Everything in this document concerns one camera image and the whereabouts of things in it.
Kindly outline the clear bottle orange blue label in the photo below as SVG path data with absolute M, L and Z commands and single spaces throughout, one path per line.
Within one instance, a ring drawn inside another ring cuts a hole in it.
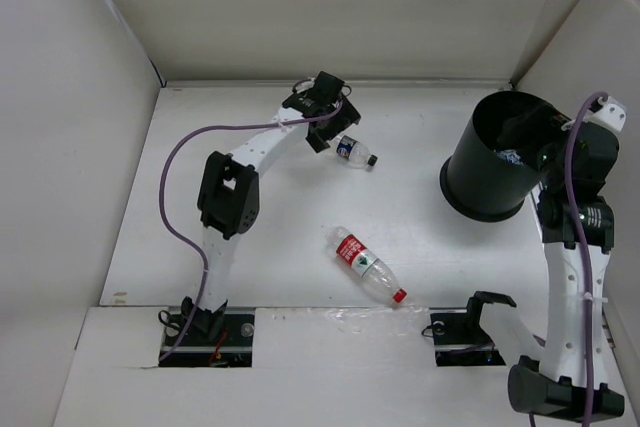
M 515 149 L 496 150 L 495 155 L 511 165 L 524 166 L 525 163 L 520 153 Z

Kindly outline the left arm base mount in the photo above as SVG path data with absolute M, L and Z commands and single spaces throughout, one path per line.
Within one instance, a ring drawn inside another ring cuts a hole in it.
M 158 365 L 173 368 L 249 368 L 252 366 L 255 310 L 232 308 L 227 311 L 221 332 L 208 340 L 191 325 L 180 345 L 164 358 L 179 336 L 179 313 L 161 310 L 164 327 Z

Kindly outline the clear bottle red label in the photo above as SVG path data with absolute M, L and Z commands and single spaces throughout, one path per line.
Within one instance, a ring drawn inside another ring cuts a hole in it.
M 350 271 L 373 300 L 396 306 L 407 298 L 392 269 L 364 242 L 345 227 L 335 227 L 327 236 L 328 247 Z

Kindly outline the clear Pepsi bottle black cap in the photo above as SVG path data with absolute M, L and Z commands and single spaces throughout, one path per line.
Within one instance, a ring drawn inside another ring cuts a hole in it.
M 358 168 L 373 168 L 378 161 L 378 157 L 372 154 L 364 144 L 348 135 L 333 139 L 331 148 L 338 157 Z

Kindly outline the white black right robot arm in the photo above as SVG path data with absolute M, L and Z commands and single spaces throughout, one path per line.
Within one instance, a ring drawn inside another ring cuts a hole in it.
M 621 417 L 622 394 L 608 385 L 602 360 L 603 281 L 614 246 L 613 211 L 599 192 L 619 152 L 617 136 L 574 123 L 536 205 L 548 268 L 546 338 L 538 342 L 515 302 L 478 291 L 462 316 L 473 340 L 488 337 L 509 368 L 512 409 L 580 423 Z

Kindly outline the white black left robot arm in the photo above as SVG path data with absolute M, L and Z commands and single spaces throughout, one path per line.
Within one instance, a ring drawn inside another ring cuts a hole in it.
M 201 343 L 216 341 L 225 325 L 226 284 L 239 236 L 249 231 L 260 210 L 260 178 L 292 146 L 306 141 L 316 153 L 361 116 L 347 99 L 345 81 L 324 71 L 299 82 L 268 123 L 230 126 L 254 135 L 228 153 L 206 160 L 197 208 L 206 259 L 198 292 L 181 304 L 186 333 Z

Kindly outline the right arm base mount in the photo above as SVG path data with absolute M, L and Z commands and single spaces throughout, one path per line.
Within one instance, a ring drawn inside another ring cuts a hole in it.
M 432 309 L 423 337 L 432 340 L 437 367 L 505 366 L 494 342 L 466 308 Z

